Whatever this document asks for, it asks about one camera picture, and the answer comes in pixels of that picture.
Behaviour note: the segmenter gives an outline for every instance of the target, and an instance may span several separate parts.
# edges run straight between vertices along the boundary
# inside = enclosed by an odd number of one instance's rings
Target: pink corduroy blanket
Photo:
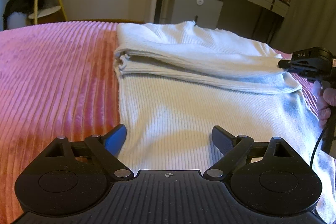
[[[0,32],[0,223],[22,210],[14,183],[57,136],[80,141],[119,122],[116,24],[63,22]]]

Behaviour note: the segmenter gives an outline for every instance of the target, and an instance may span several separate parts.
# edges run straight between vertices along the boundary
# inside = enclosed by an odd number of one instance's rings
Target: finger
[[[313,84],[313,89],[312,89],[312,93],[316,96],[319,97],[321,94],[321,83],[319,81],[315,81]]]
[[[320,128],[324,128],[328,120],[319,120]]]
[[[324,108],[319,111],[318,118],[319,120],[328,120],[331,116],[330,108]]]
[[[336,106],[336,89],[327,88],[323,92],[323,99],[331,106]]]
[[[316,103],[317,109],[320,111],[324,108],[327,108],[329,106],[329,104],[324,100],[324,98],[318,97],[317,98],[317,103]]]

